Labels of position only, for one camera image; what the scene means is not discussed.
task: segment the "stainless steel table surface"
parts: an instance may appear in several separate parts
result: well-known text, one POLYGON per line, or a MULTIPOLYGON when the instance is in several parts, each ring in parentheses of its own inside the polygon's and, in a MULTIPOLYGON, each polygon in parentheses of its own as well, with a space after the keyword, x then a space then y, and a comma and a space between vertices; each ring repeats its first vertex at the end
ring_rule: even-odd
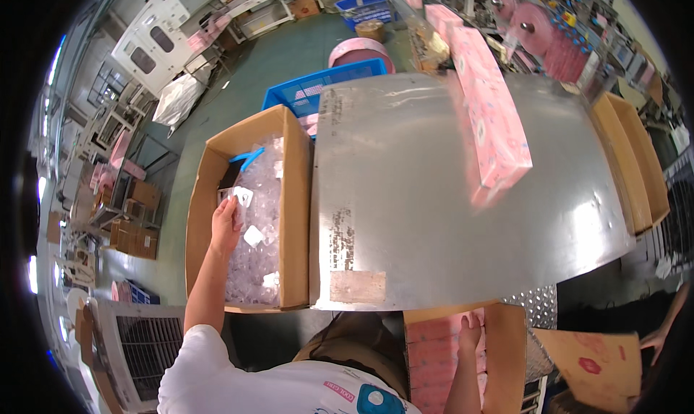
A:
POLYGON ((634 246, 579 98, 546 78, 506 80, 533 168, 481 212, 468 202, 445 83, 392 74, 324 88, 314 308, 407 310, 505 297, 583 274, 634 246))

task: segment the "white t-shirt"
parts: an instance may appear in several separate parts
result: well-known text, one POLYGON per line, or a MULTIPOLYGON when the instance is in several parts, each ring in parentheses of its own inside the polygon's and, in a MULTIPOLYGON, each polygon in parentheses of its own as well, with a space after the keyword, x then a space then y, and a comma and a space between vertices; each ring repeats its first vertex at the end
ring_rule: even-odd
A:
POLYGON ((210 325, 195 325, 159 387, 161 414, 421 414, 373 375, 323 361, 245 372, 210 325))

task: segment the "person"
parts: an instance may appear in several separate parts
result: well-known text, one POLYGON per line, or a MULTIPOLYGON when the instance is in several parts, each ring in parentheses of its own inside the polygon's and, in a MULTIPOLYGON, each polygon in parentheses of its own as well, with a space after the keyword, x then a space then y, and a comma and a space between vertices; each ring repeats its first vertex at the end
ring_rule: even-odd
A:
MULTIPOLYGON (((230 255, 241 232, 237 199, 214 211, 212 240, 185 308, 183 344, 162 377, 159 413, 421 414, 407 401, 403 350, 376 313, 341 313, 288 364, 235 368, 220 332, 230 255)), ((480 412, 480 323, 462 322, 446 414, 480 412)))

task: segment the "clear plastic bag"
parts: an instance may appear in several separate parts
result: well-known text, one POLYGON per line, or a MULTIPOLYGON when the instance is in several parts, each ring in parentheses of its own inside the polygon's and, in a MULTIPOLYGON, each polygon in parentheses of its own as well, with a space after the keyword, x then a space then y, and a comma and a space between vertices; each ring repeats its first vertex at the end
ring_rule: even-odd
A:
POLYGON ((283 138, 268 137, 265 151, 239 173, 232 193, 239 197, 241 237, 229 261, 226 301, 280 304, 280 194, 283 138))

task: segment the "diamond plate metal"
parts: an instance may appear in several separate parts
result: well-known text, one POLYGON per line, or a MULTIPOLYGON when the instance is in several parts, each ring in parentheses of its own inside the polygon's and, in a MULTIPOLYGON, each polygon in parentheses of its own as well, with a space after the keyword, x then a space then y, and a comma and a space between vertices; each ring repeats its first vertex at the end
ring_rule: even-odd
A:
POLYGON ((554 369, 554 364, 532 329, 533 327, 557 328, 557 286, 550 285, 521 292, 501 298, 501 302, 525 308, 525 317, 528 322, 525 345, 525 383, 537 381, 549 374, 554 369))

